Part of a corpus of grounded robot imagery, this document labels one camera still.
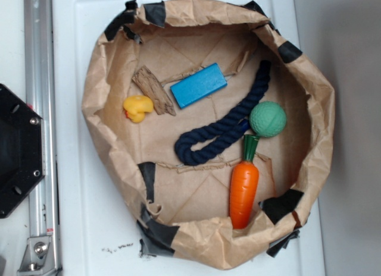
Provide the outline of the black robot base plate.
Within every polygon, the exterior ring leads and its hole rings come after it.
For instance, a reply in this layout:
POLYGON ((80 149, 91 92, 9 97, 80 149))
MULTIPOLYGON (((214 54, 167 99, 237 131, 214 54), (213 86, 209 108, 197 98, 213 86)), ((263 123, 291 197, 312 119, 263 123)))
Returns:
POLYGON ((42 118, 1 84, 1 218, 43 177, 42 118))

